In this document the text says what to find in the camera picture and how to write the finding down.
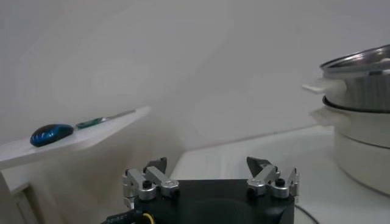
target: screw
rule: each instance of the screw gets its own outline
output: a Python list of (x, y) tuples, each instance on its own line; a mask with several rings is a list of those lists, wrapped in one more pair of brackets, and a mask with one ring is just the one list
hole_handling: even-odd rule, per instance
[(275, 185), (276, 185), (277, 187), (284, 187), (284, 186), (285, 186), (285, 181), (284, 181), (283, 179), (279, 178), (279, 179), (277, 179), (277, 180), (275, 181)]
[(152, 182), (150, 180), (146, 180), (142, 182), (142, 188), (143, 189), (149, 189), (152, 187)]

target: computer mouse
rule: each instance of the computer mouse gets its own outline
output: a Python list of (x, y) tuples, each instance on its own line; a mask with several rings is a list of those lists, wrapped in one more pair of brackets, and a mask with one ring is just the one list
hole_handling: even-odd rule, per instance
[(41, 147), (73, 134), (73, 127), (67, 124), (49, 124), (36, 130), (30, 138), (30, 143)]

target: black cable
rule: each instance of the black cable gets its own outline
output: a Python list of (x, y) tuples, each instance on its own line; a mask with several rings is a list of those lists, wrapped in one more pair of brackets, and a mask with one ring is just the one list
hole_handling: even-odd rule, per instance
[(303, 207), (299, 206), (299, 205), (295, 205), (295, 207), (299, 210), (301, 210), (303, 213), (305, 213), (309, 218), (311, 218), (315, 224), (319, 224), (318, 220), (316, 218), (314, 218), (314, 216), (312, 216), (306, 209), (304, 209)]

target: white table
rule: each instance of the white table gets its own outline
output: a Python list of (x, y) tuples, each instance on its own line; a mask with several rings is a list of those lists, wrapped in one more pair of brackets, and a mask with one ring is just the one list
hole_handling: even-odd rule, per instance
[(390, 223), (390, 197), (348, 177), (333, 160), (333, 130), (311, 127), (233, 144), (186, 152), (176, 180), (251, 177), (247, 156), (268, 159), (300, 172), (298, 205), (320, 223)]
[[(135, 110), (134, 113), (117, 117), (92, 127), (77, 130), (66, 138), (39, 148), (30, 144), (29, 137), (4, 144), (0, 146), (0, 171), (10, 167), (37, 162), (42, 159), (50, 158), (51, 156), (59, 156), (64, 153), (92, 149), (95, 145), (109, 136), (119, 132), (142, 117), (145, 117), (149, 112), (149, 107), (140, 108)], [(13, 202), (9, 188), (9, 186), (15, 188), (22, 184), (25, 184), (25, 182), (7, 184), (3, 174), (0, 172), (0, 224), (24, 223)]]

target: white backdrop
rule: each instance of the white backdrop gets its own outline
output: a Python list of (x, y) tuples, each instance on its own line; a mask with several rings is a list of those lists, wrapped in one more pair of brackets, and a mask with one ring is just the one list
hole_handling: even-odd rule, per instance
[[(307, 113), (321, 97), (303, 92), (302, 82), (319, 76), (326, 60), (388, 43), (389, 6), (384, 0), (2, 0), (0, 143), (44, 124), (150, 105), (152, 116), (138, 133), (147, 140), (137, 140), (135, 151), (130, 129), (105, 143), (118, 150), (112, 161), (131, 148), (129, 159), (140, 166), (150, 157), (175, 161), (182, 150), (314, 124)], [(75, 163), (91, 161), (80, 167), (91, 174), (99, 166), (94, 156)], [(39, 175), (19, 168), (6, 176), (33, 177), (37, 191), (45, 189), (54, 178), (41, 180), (50, 169), (36, 166)], [(71, 167), (63, 162), (62, 170)], [(55, 191), (46, 192), (63, 210), (74, 208), (63, 213), (65, 223), (85, 215), (77, 202), (62, 200), (65, 191)], [(101, 213), (90, 211), (87, 221)]]

